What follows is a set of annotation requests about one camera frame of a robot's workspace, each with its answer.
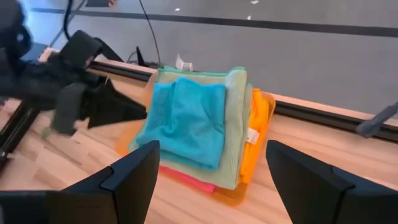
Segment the towel tag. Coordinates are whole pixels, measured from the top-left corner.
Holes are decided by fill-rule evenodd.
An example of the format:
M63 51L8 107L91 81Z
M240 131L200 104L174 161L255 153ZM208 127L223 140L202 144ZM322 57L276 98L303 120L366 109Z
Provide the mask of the towel tag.
M192 63L184 62L181 59L180 54L177 55L177 59L175 61L175 67L181 71L189 71L189 72L193 71Z
M260 133L252 128L248 128L248 135L246 136L246 141L250 144L256 144L259 139Z

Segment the green towel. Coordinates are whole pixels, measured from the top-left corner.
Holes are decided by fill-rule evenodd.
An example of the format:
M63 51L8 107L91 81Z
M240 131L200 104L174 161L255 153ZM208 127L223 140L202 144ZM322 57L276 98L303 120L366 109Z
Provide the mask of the green towel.
M200 181L212 183L226 189L235 189L239 181L239 168L251 108L252 86L247 84L245 69L237 67L229 73L182 72L172 68L160 69L158 82L170 83L178 77L189 78L200 84L225 84L227 94L224 151L220 160L220 168L215 172L199 170L165 160L160 163ZM137 144L133 141L129 149L137 149Z

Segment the metal frame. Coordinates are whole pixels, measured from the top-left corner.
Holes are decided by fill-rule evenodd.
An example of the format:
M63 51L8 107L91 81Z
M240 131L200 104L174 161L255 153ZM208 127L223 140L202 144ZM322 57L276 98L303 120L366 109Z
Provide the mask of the metal frame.
M151 74L148 72L109 65L101 62L93 63L90 65L90 68L144 82L148 82L151 76ZM327 111L286 103L283 101L277 101L275 113L353 133L355 132L355 128L364 121L363 119L359 118L330 113ZM0 170L2 170L7 161L7 155L14 151L38 115L38 110L29 108L24 102L22 102L18 109L16 109L14 114L11 116L5 127L1 130ZM375 134L374 137L392 142L398 142L398 127L383 124L380 128L380 131Z

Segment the wooden table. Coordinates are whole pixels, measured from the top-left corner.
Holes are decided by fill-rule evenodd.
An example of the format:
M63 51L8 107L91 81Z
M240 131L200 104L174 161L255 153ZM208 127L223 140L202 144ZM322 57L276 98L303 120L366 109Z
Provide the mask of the wooden table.
M49 50L42 56L45 60ZM155 72L149 68L113 63ZM109 76L116 88L136 99L145 101L142 93L146 83ZM275 95L278 100L297 103L321 110L358 118L371 115L344 110L308 101ZM0 119L9 116L15 107L11 101L0 112ZM114 143L126 124L103 128L80 128L72 138L51 134L40 138L50 123L51 113L39 115L15 151L0 178L1 190L62 189L119 159ZM388 121L398 126L397 120ZM398 189L398 145L377 139L363 139L352 133L328 128L285 116L275 115L268 139L276 139L327 163L354 174ZM147 223L291 223L271 179L265 152L258 163L246 200L238 207L227 207L208 197L160 175L147 215Z

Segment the stack of towels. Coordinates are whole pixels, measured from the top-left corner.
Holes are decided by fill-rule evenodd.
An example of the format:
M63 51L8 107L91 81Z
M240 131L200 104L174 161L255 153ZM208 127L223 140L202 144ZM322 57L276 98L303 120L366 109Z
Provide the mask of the stack of towels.
M252 179L271 113L243 67L228 73L167 67L159 70L148 119L129 150L159 140L163 173L236 205Z

